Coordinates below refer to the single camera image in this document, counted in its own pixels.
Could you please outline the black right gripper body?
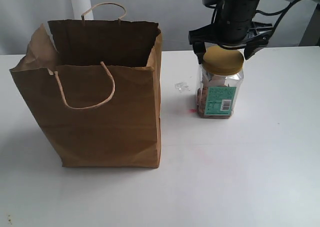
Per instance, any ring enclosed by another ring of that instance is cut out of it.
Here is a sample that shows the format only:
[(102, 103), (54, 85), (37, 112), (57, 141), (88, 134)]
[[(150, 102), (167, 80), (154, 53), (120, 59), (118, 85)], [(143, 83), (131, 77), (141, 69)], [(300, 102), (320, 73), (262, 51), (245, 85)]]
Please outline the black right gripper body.
[(265, 47), (269, 43), (272, 25), (258, 30), (252, 22), (260, 0), (202, 0), (213, 9), (211, 23), (188, 34), (189, 43), (212, 43), (226, 47)]

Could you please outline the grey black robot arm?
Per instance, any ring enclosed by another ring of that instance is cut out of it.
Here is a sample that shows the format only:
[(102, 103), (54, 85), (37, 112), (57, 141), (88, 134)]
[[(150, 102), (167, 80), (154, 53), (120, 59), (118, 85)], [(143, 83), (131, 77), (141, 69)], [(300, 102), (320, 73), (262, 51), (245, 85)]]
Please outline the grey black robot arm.
[(213, 14), (209, 25), (188, 34), (198, 63), (204, 61), (206, 43), (216, 44), (225, 50), (243, 49), (244, 58), (251, 58), (269, 44), (285, 14), (302, 0), (286, 1), (289, 2), (286, 8), (269, 13), (257, 9), (260, 0), (202, 0)]

